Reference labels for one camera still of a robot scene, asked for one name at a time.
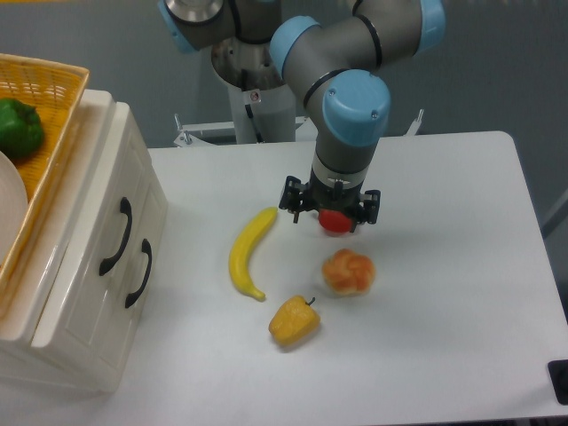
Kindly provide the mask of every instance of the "banana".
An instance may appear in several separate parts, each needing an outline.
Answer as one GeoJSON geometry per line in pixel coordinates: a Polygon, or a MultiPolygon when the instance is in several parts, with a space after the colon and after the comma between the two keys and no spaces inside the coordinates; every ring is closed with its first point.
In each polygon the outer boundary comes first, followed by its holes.
{"type": "Polygon", "coordinates": [[[229,255],[229,273],[234,286],[246,296],[254,297],[259,302],[265,299],[265,294],[255,287],[249,274],[249,259],[256,245],[268,232],[278,209],[269,207],[261,210],[241,231],[229,255]]]}

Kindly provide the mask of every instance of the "toy fruit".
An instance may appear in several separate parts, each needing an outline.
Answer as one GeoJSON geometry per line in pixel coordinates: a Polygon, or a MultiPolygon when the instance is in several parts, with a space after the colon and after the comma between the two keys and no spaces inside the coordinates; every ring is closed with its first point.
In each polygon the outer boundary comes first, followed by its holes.
{"type": "Polygon", "coordinates": [[[276,312],[268,331],[274,340],[281,346],[297,342],[305,335],[311,333],[320,324],[320,316],[303,297],[294,296],[288,299],[276,312]]]}
{"type": "Polygon", "coordinates": [[[17,99],[0,99],[0,151],[17,159],[32,154],[43,143],[43,129],[33,106],[17,99]]]}
{"type": "Polygon", "coordinates": [[[326,283],[338,294],[366,293],[375,279],[375,266],[367,256],[342,248],[321,267],[326,283]]]}
{"type": "Polygon", "coordinates": [[[265,294],[255,287],[249,274],[249,259],[256,245],[274,224],[278,209],[269,207],[261,210],[241,231],[229,255],[229,273],[234,286],[246,296],[258,301],[265,299],[265,294]]]}

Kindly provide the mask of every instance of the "yellow basket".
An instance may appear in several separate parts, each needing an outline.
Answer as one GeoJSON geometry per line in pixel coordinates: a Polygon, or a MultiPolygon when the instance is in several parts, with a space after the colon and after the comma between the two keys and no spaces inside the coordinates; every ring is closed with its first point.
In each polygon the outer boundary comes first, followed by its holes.
{"type": "Polygon", "coordinates": [[[29,204],[18,237],[0,269],[2,304],[15,292],[10,278],[16,264],[26,260],[20,255],[27,244],[33,244],[43,223],[40,213],[49,205],[52,189],[64,169],[73,142],[65,134],[88,80],[89,70],[85,68],[0,53],[0,99],[15,98],[36,107],[45,133],[36,153],[14,162],[26,186],[29,204]]]}

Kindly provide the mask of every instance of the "black object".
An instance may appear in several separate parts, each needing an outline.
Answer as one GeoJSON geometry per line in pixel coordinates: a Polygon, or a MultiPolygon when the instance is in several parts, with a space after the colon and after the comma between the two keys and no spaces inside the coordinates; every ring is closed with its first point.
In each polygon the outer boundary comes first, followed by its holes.
{"type": "Polygon", "coordinates": [[[286,183],[280,197],[279,209],[294,214],[294,223],[303,211],[330,209],[343,213],[351,220],[351,232],[355,232],[357,224],[375,224],[381,206],[381,191],[365,191],[359,193],[360,185],[343,189],[342,182],[335,182],[333,188],[320,183],[317,178],[307,184],[297,177],[286,177],[286,183]]]}
{"type": "Polygon", "coordinates": [[[126,223],[126,228],[124,229],[124,234],[122,235],[121,246],[118,248],[118,251],[114,254],[114,256],[107,257],[103,259],[99,266],[99,276],[102,277],[111,269],[114,268],[116,263],[120,260],[124,250],[126,249],[126,244],[128,243],[128,239],[130,238],[130,231],[132,230],[132,207],[128,198],[122,197],[121,199],[121,213],[126,215],[128,218],[128,222],[126,223]]]}
{"type": "Polygon", "coordinates": [[[568,406],[568,359],[550,361],[548,372],[552,379],[556,399],[563,406],[568,406]]]}
{"type": "Polygon", "coordinates": [[[148,255],[148,265],[146,266],[146,272],[144,272],[144,279],[142,279],[140,288],[134,293],[130,293],[126,296],[126,301],[124,302],[124,307],[126,309],[135,304],[140,296],[142,296],[142,292],[144,292],[144,289],[146,288],[146,284],[150,278],[150,272],[152,271],[152,246],[150,245],[150,241],[146,238],[142,240],[142,253],[146,253],[148,255]]]}

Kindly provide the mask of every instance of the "white plate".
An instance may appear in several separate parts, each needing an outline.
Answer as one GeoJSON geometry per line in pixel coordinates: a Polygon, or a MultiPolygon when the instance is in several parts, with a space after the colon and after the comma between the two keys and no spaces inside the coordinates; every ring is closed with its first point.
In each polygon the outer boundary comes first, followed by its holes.
{"type": "Polygon", "coordinates": [[[26,211],[24,181],[8,157],[0,153],[0,264],[18,236],[26,211]]]}

